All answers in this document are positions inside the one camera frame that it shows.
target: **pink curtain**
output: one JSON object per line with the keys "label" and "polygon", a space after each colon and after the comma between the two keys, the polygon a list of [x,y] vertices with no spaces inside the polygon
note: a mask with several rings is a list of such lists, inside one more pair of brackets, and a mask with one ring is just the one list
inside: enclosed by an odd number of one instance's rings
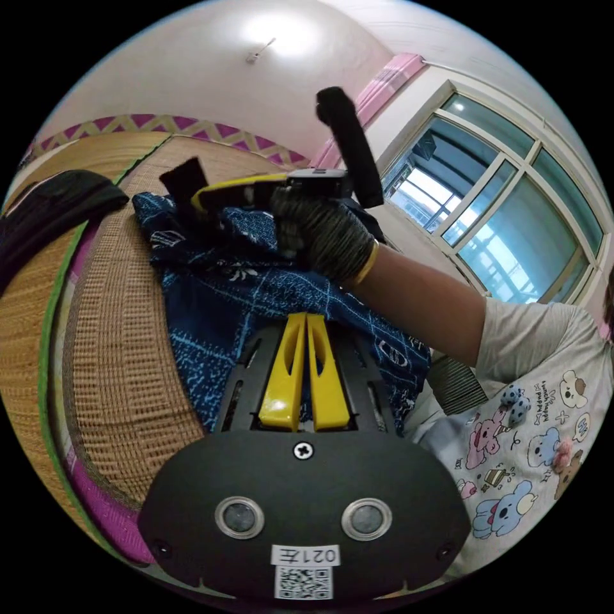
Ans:
{"label": "pink curtain", "polygon": [[[355,100],[356,112],[363,128],[369,125],[375,114],[423,67],[422,57],[413,53],[399,54],[386,64]],[[313,157],[310,166],[336,168],[340,161],[339,149],[334,139],[330,138]]]}

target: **white t-shirt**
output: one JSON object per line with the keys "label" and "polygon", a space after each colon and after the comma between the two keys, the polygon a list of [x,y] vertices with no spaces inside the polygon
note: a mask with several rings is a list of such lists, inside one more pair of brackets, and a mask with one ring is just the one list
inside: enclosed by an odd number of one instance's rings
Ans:
{"label": "white t-shirt", "polygon": [[[601,427],[613,372],[613,346],[585,310],[487,299],[476,376],[508,385],[476,409],[407,434],[452,474],[471,519],[448,579],[497,559],[559,499]],[[561,442],[572,443],[567,457]]]}

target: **green mat edge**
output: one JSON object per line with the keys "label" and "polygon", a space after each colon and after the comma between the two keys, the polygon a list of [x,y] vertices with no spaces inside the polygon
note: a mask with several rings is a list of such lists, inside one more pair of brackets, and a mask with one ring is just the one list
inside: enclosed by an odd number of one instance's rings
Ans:
{"label": "green mat edge", "polygon": [[[114,185],[118,185],[121,181],[123,181],[123,179],[129,173],[135,170],[137,166],[139,166],[144,160],[151,156],[157,149],[159,149],[171,138],[172,135],[168,136],[166,139],[164,139],[164,141],[162,141],[162,143],[155,145],[149,152],[132,162],[130,166],[127,167],[113,182]],[[83,236],[83,233],[85,232],[88,223],[89,222],[84,222],[81,226],[77,227],[75,236],[73,237],[66,253],[64,254],[64,259],[62,260],[62,264],[59,268],[58,275],[56,276],[56,281],[54,283],[49,302],[47,303],[45,317],[43,318],[42,335],[40,339],[40,349],[38,353],[38,417],[47,453],[49,454],[49,458],[51,459],[53,467],[56,470],[58,478],[68,496],[68,500],[73,504],[73,506],[77,510],[77,513],[79,514],[79,516],[81,516],[81,519],[88,527],[89,531],[91,531],[91,534],[96,538],[100,546],[104,550],[106,550],[111,556],[115,557],[119,561],[122,561],[123,563],[132,566],[135,564],[135,562],[123,557],[115,550],[112,545],[110,545],[107,539],[102,535],[101,531],[98,530],[95,524],[90,520],[88,513],[81,505],[81,502],[79,501],[79,498],[77,497],[72,486],[70,485],[70,480],[68,479],[62,467],[62,461],[58,456],[56,444],[53,440],[51,427],[49,425],[49,364],[53,323],[55,319],[56,308],[58,307],[59,298],[64,288],[66,275],[68,269],[70,268],[70,263],[72,262],[73,256],[75,255],[77,248],[79,247],[81,237]]]}

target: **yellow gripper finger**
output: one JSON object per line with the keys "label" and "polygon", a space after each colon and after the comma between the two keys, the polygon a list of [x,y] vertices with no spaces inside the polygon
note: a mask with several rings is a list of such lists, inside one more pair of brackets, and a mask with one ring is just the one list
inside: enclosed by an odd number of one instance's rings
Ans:
{"label": "yellow gripper finger", "polygon": [[[307,316],[311,406],[316,431],[342,429],[350,420],[324,316]],[[318,374],[318,361],[322,371]]]}
{"label": "yellow gripper finger", "polygon": [[276,175],[253,175],[252,177],[240,177],[239,179],[230,179],[229,181],[222,181],[218,184],[208,185],[207,187],[201,188],[193,197],[192,197],[192,206],[196,207],[199,211],[203,210],[202,204],[200,202],[200,195],[206,192],[214,192],[216,190],[223,190],[229,187],[240,187],[240,186],[249,186],[260,182],[270,182],[270,181],[285,181],[288,175],[285,173],[278,173]]}
{"label": "yellow gripper finger", "polygon": [[288,316],[258,413],[260,422],[265,427],[292,432],[299,429],[305,363],[305,326],[305,313]]}

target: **window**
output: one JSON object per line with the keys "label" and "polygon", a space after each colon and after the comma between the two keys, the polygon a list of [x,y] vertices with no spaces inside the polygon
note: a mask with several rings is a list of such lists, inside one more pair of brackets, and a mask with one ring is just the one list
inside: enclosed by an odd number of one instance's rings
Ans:
{"label": "window", "polygon": [[[552,203],[524,176],[459,256],[495,298],[534,303],[560,278],[577,248]],[[487,270],[491,264],[501,282]]]}
{"label": "window", "polygon": [[542,149],[535,158],[533,168],[550,184],[569,208],[596,256],[603,239],[603,231],[577,185],[545,149]]}
{"label": "window", "polygon": [[444,233],[443,238],[450,245],[455,245],[476,220],[497,200],[503,188],[515,173],[516,167],[509,162],[504,162],[458,220]]}
{"label": "window", "polygon": [[452,96],[442,109],[492,134],[521,158],[526,158],[535,142],[527,133],[498,113],[459,94]]}
{"label": "window", "polygon": [[502,301],[573,300],[597,267],[604,233],[569,174],[540,141],[461,94],[382,184],[478,289]]}
{"label": "window", "polygon": [[427,232],[439,228],[497,157],[466,130],[434,118],[384,179],[384,192]]}

